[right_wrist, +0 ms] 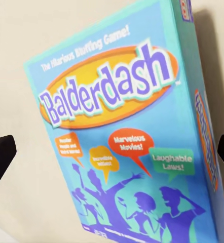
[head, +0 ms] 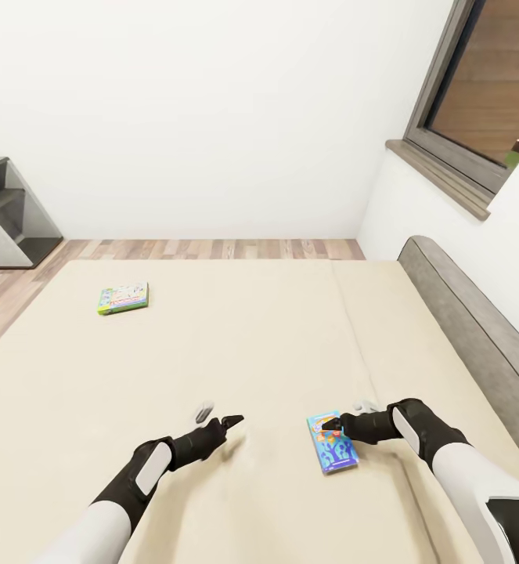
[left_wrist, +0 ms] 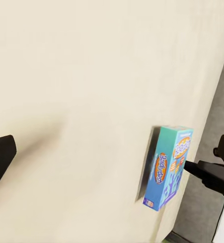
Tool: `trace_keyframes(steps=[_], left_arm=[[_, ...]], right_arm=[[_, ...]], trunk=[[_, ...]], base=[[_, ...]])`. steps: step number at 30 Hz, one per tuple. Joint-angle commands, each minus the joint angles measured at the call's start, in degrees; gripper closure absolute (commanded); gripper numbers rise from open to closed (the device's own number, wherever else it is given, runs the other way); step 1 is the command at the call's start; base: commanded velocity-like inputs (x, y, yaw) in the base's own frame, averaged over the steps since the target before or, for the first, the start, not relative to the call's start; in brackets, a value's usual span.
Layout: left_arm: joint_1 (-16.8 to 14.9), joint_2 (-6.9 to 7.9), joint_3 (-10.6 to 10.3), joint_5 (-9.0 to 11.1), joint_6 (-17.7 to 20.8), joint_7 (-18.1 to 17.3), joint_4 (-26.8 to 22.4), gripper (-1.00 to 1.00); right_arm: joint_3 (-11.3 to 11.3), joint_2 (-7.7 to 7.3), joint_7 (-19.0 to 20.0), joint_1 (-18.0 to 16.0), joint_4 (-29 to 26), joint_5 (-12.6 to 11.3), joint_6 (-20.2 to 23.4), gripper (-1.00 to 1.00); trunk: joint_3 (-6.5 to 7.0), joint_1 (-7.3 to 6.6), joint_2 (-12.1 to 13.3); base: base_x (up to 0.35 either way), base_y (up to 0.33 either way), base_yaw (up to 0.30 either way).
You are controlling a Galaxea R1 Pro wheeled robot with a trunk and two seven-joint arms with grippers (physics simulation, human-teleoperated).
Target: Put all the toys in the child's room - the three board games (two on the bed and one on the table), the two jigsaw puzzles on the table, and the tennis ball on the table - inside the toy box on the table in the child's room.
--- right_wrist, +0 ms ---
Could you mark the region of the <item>board game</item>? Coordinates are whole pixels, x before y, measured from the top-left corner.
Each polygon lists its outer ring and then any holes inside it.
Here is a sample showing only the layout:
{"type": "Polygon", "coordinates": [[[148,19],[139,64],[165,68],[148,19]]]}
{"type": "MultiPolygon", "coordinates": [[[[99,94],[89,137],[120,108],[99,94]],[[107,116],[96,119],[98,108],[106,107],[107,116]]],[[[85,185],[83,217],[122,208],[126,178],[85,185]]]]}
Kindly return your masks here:
{"type": "Polygon", "coordinates": [[[23,67],[86,231],[224,243],[191,0],[136,0],[23,67]]]}

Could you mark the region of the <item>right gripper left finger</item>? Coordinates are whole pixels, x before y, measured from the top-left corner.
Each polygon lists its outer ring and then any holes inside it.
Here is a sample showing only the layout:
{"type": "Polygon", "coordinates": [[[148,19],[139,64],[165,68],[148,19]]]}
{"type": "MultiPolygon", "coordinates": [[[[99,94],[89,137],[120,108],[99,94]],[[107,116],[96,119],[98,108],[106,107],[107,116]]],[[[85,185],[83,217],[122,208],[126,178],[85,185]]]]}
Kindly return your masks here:
{"type": "Polygon", "coordinates": [[[0,137],[0,180],[17,153],[12,135],[0,137]]]}

